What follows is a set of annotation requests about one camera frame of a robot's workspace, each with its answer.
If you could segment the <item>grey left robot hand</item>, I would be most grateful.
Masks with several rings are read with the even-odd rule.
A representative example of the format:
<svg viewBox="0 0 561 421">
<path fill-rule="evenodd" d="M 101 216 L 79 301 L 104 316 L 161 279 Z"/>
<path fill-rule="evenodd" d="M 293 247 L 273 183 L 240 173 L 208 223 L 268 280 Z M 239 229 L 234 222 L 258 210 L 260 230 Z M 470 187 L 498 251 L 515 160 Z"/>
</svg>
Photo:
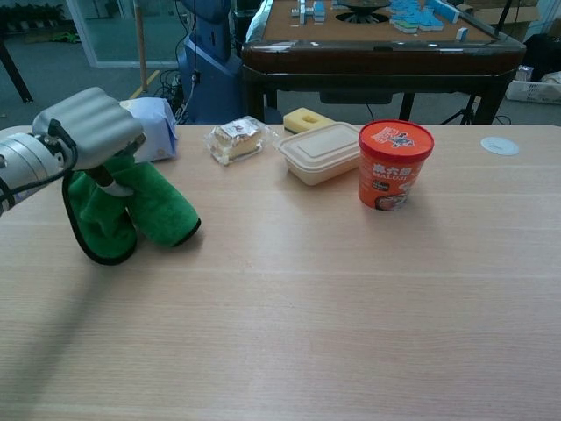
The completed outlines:
<svg viewBox="0 0 561 421">
<path fill-rule="evenodd" d="M 98 87 L 85 89 L 40 112 L 32 132 L 74 142 L 73 171 L 85 171 L 107 194 L 132 195 L 105 163 L 115 155 L 134 155 L 145 143 L 142 124 L 116 99 Z"/>
</svg>

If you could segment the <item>green microfibre cloth black trim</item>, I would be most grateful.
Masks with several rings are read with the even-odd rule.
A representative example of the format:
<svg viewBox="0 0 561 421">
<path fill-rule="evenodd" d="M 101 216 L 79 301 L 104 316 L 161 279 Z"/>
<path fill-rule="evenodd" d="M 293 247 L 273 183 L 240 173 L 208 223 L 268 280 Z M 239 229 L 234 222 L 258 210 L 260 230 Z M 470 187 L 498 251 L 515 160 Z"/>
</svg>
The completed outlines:
<svg viewBox="0 0 561 421">
<path fill-rule="evenodd" d="M 139 234 L 174 247 L 196 233 L 201 219 L 195 208 L 151 163 L 122 154 L 104 167 L 129 196 L 107 193 L 87 171 L 66 175 L 61 185 L 72 231 L 91 260 L 109 266 L 126 261 Z"/>
</svg>

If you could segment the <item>blue white tissue pack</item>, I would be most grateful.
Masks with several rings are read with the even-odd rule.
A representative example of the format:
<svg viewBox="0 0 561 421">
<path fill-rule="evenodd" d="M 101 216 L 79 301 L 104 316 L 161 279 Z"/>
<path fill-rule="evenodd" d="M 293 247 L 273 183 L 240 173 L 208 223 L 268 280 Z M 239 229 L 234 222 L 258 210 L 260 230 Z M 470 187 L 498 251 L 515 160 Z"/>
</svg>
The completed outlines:
<svg viewBox="0 0 561 421">
<path fill-rule="evenodd" d="M 121 101 L 120 105 L 127 109 L 143 126 L 146 140 L 134 154 L 137 163 L 161 161 L 176 157 L 176 121 L 166 99 L 141 97 Z"/>
</svg>

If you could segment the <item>wooden pole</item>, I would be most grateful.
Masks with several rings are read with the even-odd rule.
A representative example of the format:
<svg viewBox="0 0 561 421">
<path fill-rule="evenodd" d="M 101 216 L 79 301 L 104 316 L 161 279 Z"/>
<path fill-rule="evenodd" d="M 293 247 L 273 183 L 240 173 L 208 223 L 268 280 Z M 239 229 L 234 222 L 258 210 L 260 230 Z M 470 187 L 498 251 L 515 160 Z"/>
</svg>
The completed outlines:
<svg viewBox="0 0 561 421">
<path fill-rule="evenodd" d="M 135 17 L 135 30 L 136 30 L 137 49 L 138 49 L 138 64 L 139 64 L 139 71 L 140 71 L 141 91 L 147 92 L 148 82 L 147 82 L 147 73 L 146 73 L 144 23 L 143 23 L 143 16 L 142 16 L 142 8 L 139 0 L 133 0 L 133 9 L 134 9 L 134 17 Z"/>
</svg>

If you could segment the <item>black table leg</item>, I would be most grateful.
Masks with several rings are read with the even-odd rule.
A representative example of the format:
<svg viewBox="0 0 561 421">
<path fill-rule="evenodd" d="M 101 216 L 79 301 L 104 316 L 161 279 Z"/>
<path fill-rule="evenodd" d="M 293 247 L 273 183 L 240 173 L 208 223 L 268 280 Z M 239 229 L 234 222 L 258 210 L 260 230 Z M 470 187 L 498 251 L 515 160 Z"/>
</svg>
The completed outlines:
<svg viewBox="0 0 561 421">
<path fill-rule="evenodd" d="M 4 41 L 0 38 L 0 61 L 4 65 L 8 76 L 11 79 L 12 84 L 17 90 L 23 103 L 32 103 L 33 98 L 29 89 L 27 88 L 25 81 L 18 71 L 16 64 L 14 63 L 11 55 L 4 44 Z"/>
</svg>

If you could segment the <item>blue machine base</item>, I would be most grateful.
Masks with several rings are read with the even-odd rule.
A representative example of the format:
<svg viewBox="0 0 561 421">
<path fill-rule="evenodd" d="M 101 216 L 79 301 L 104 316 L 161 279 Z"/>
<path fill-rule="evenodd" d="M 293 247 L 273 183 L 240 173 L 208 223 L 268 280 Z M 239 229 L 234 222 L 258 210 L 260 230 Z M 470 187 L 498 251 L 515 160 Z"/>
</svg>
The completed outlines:
<svg viewBox="0 0 561 421">
<path fill-rule="evenodd" d="M 183 40 L 178 65 L 186 122 L 228 123 L 245 115 L 242 61 L 232 51 L 231 0 L 181 0 L 194 28 Z"/>
</svg>

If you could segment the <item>plastic wrapped cake slice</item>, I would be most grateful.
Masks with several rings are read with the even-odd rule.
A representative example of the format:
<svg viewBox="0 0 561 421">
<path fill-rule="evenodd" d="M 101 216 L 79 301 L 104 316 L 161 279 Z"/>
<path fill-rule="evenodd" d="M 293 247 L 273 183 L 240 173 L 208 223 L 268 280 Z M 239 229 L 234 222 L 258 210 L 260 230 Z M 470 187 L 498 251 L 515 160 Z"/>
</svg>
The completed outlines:
<svg viewBox="0 0 561 421">
<path fill-rule="evenodd" d="M 220 165 L 243 161 L 275 143 L 278 134 L 256 118 L 244 116 L 215 126 L 205 137 L 204 144 Z"/>
</svg>

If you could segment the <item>yellow sponge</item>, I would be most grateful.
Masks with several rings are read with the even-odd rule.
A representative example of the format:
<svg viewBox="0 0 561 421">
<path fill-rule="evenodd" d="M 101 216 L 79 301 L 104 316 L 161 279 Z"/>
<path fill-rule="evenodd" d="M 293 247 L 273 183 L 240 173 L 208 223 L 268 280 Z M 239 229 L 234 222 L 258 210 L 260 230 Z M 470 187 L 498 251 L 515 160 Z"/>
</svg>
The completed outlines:
<svg viewBox="0 0 561 421">
<path fill-rule="evenodd" d="M 295 134 L 322 128 L 333 123 L 332 119 L 303 107 L 283 116 L 284 128 Z"/>
</svg>

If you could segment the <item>beige lidded food container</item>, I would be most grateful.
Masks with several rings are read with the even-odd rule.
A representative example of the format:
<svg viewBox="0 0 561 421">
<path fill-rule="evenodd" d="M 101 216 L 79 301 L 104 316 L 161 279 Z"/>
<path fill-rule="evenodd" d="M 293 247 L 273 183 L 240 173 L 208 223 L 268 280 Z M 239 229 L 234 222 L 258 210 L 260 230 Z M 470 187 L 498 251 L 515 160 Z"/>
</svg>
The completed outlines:
<svg viewBox="0 0 561 421">
<path fill-rule="evenodd" d="M 293 175 L 315 186 L 359 165 L 359 130 L 336 122 L 285 138 L 277 150 Z"/>
</svg>

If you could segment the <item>dark wooden mahjong table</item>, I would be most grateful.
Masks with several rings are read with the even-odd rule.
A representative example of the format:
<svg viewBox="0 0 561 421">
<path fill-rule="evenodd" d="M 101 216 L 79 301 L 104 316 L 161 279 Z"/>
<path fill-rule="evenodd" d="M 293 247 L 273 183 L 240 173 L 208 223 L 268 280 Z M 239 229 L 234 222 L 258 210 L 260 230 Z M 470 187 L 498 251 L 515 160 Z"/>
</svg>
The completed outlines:
<svg viewBox="0 0 561 421">
<path fill-rule="evenodd" d="M 402 93 L 407 119 L 416 93 L 476 95 L 474 124 L 493 122 L 526 47 L 475 17 L 460 13 L 441 31 L 416 35 L 390 23 L 351 24 L 326 8 L 322 23 L 301 24 L 291 15 L 297 0 L 263 0 L 241 56 L 249 115 L 264 117 L 267 92 L 342 91 L 366 96 L 375 90 Z M 456 40 L 460 27 L 468 33 Z"/>
</svg>

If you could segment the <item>orange instant noodle cup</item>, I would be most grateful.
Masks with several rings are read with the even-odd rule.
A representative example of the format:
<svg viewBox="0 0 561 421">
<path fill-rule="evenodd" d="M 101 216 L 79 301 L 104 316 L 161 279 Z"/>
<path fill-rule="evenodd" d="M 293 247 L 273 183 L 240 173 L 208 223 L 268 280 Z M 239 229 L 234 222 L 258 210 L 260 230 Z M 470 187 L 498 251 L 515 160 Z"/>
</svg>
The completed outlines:
<svg viewBox="0 0 561 421">
<path fill-rule="evenodd" d="M 373 121 L 359 131 L 359 199 L 379 211 L 404 205 L 434 138 L 424 127 L 397 119 Z"/>
</svg>

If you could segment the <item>black tripod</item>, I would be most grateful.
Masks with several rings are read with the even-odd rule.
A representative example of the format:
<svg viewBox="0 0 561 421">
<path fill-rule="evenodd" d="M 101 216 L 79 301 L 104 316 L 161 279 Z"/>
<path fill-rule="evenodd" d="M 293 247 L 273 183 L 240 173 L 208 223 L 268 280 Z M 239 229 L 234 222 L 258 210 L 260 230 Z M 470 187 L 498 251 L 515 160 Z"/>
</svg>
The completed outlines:
<svg viewBox="0 0 561 421">
<path fill-rule="evenodd" d="M 473 110 L 473 106 L 476 104 L 476 99 L 478 97 L 476 95 L 470 95 L 466 105 L 464 108 L 460 109 L 456 113 L 452 114 L 450 117 L 445 119 L 441 125 L 448 125 L 456 118 L 460 118 L 460 125 L 471 125 L 475 119 L 475 113 Z"/>
</svg>

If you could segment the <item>grey round table grommet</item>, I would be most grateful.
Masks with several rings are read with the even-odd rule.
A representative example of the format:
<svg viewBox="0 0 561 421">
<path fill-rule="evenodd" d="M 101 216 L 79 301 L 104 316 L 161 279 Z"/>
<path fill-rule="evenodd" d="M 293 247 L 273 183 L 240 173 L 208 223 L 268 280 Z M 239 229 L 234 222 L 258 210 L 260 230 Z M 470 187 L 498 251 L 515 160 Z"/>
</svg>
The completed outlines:
<svg viewBox="0 0 561 421">
<path fill-rule="evenodd" d="M 514 141 L 502 137 L 485 137 L 480 141 L 480 145 L 489 153 L 502 156 L 514 156 L 520 151 Z"/>
</svg>

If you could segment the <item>white plastic crate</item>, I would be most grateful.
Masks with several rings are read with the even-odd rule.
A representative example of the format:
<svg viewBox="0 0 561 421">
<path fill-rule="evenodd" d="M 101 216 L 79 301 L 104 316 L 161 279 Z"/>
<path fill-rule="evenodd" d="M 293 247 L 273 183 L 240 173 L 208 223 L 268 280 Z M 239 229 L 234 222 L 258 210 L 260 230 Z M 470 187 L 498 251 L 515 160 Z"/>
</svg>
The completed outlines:
<svg viewBox="0 0 561 421">
<path fill-rule="evenodd" d="M 505 97 L 510 101 L 561 104 L 561 84 L 512 81 Z"/>
</svg>

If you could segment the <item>cardboard box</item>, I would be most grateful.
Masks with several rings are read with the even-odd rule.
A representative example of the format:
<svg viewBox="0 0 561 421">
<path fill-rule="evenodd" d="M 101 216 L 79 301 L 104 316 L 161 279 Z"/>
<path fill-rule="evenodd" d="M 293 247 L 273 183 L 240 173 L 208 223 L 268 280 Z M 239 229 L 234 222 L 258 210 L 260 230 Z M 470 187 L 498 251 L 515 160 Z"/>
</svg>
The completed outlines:
<svg viewBox="0 0 561 421">
<path fill-rule="evenodd" d="M 499 23 L 508 0 L 464 0 L 462 6 L 474 17 L 490 25 Z M 505 24 L 533 22 L 539 19 L 538 0 L 512 0 Z"/>
</svg>

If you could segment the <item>black bag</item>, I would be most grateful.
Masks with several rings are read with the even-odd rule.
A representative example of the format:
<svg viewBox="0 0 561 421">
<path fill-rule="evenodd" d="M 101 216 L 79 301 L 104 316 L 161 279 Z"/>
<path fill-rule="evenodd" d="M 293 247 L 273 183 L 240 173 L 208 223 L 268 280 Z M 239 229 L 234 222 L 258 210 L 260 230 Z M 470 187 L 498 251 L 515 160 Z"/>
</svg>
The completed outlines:
<svg viewBox="0 0 561 421">
<path fill-rule="evenodd" d="M 544 75 L 561 71 L 561 37 L 535 34 L 525 42 L 526 53 L 522 65 L 532 67 L 532 82 L 539 82 Z"/>
</svg>

